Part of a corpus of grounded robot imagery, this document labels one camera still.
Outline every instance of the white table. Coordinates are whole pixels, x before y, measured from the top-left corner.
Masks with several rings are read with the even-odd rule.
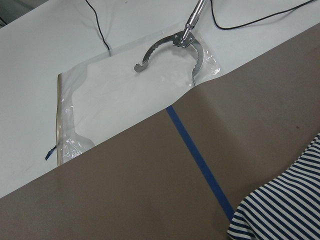
[[[217,0],[224,27],[239,25],[303,0]],[[196,0],[91,0],[112,48],[187,20]],[[205,28],[226,74],[320,22],[320,1],[255,26]],[[209,6],[201,18],[211,18]],[[0,197],[57,166],[57,75],[106,51],[85,1],[50,0],[0,29]]]

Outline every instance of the blue tape line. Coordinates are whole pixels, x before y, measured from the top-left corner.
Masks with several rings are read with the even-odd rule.
[[[46,161],[50,158],[51,154],[53,154],[53,152],[56,150],[56,148],[57,148],[57,145],[55,145],[55,146],[47,153],[47,155],[45,156],[45,160],[46,160]]]
[[[217,198],[220,206],[222,207],[225,215],[231,222],[234,210],[230,205],[227,197],[225,196],[224,192],[220,188],[217,180],[215,179],[214,175],[210,171],[208,165],[206,164],[204,158],[201,156],[199,150],[197,149],[195,143],[191,139],[190,135],[188,134],[187,130],[185,129],[184,125],[182,124],[179,116],[177,115],[175,109],[172,106],[168,106],[166,108],[167,113],[169,114],[171,120],[173,121],[176,129],[178,130],[180,136],[182,137],[185,145],[189,149],[191,155],[193,156],[196,164],[198,165],[199,169],[201,170],[206,182],[209,184],[213,194]]]

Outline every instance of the plastic bag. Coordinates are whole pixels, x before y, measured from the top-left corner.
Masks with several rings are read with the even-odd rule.
[[[78,64],[58,81],[58,165],[93,148],[173,104],[196,84],[222,75],[201,35],[204,50],[200,72],[192,79],[198,53],[172,42],[157,48],[148,67],[137,73],[146,51],[159,39],[183,29],[183,23]]]

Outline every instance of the wire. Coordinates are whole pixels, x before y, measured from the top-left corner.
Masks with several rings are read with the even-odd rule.
[[[217,21],[216,21],[215,14],[214,14],[214,4],[213,4],[213,0],[210,0],[210,2],[211,2],[211,13],[212,13],[213,22],[214,22],[215,26],[216,26],[218,29],[221,29],[221,30],[232,30],[232,29],[242,28],[242,27],[244,27],[244,26],[247,26],[247,25],[250,25],[250,24],[254,24],[254,23],[256,23],[256,22],[259,22],[259,21],[262,21],[262,20],[264,20],[264,19],[273,17],[273,16],[275,16],[275,15],[284,14],[284,13],[287,13],[287,12],[290,12],[290,11],[294,11],[294,10],[296,10],[296,9],[298,9],[298,8],[301,8],[301,7],[303,7],[304,5],[307,5],[307,4],[309,4],[309,3],[313,2],[313,1],[315,1],[315,0],[306,1],[305,3],[302,3],[302,4],[298,5],[298,6],[295,6],[295,7],[293,7],[293,8],[290,8],[290,9],[288,9],[288,10],[280,11],[280,12],[271,14],[271,15],[269,15],[269,16],[262,17],[262,18],[260,18],[260,19],[258,19],[258,20],[251,21],[251,22],[248,22],[248,23],[239,25],[239,26],[222,27],[222,26],[219,26],[219,24],[218,24]]]
[[[2,17],[0,17],[0,20],[5,24],[5,25],[8,25],[8,23],[6,23],[6,21],[5,20],[3,20],[3,18]]]
[[[108,46],[108,44],[107,44],[107,42],[106,42],[106,40],[105,40],[105,38],[104,38],[104,35],[102,34],[101,29],[100,29],[97,12],[96,12],[96,10],[94,9],[94,7],[90,5],[90,3],[88,2],[88,0],[85,0],[85,1],[86,1],[86,3],[89,5],[89,7],[94,11],[95,19],[96,19],[96,24],[98,25],[98,29],[99,29],[99,32],[100,32],[102,41],[103,41],[104,45],[106,46],[106,48],[108,49],[108,51],[109,51],[109,53],[110,53],[110,47]]]

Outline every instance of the striped fabric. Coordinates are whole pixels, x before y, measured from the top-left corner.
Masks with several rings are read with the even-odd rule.
[[[320,240],[320,133],[291,167],[241,202],[227,233],[234,240]]]

